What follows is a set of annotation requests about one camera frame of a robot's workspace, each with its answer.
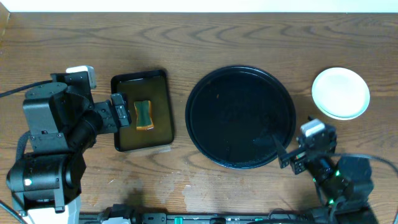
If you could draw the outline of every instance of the white wall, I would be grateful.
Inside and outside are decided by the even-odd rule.
[[[10,12],[398,12],[398,0],[0,1]]]

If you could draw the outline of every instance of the tabletop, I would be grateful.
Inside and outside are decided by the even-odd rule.
[[[98,82],[93,98],[103,101],[109,99],[113,76],[164,69],[174,142],[123,153],[114,149],[112,134],[98,136],[84,153],[81,211],[126,203],[142,211],[268,213],[320,206],[312,178],[279,169],[277,160],[233,170],[207,159],[185,125],[185,105],[195,84],[227,65],[261,68],[290,93],[295,136],[311,114],[336,126],[337,152],[375,154],[397,163],[397,59],[396,14],[12,13],[0,46],[0,92],[91,65]],[[368,84],[371,102],[360,117],[338,121],[314,105],[312,82],[328,67],[354,70]],[[6,174],[18,138],[28,130],[23,100],[24,92],[0,99],[0,198],[8,204]],[[297,146],[292,141],[288,151]],[[391,223],[398,180],[388,166],[371,165],[370,204],[380,223]],[[1,223],[15,222],[4,210],[0,216]]]

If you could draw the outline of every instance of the sponge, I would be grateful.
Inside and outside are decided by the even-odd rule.
[[[137,114],[137,130],[145,131],[154,128],[152,121],[152,103],[149,100],[135,101],[134,107]]]

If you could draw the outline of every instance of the small white plate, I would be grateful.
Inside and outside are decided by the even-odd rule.
[[[371,99],[365,81],[346,68],[321,72],[312,85],[312,98],[323,113],[340,120],[363,114]]]

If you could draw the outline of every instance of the round black plate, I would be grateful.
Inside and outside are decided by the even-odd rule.
[[[196,147],[234,169],[263,166],[277,157],[274,135],[287,147],[295,109],[285,87],[258,68],[231,66],[205,76],[192,90],[185,122]]]

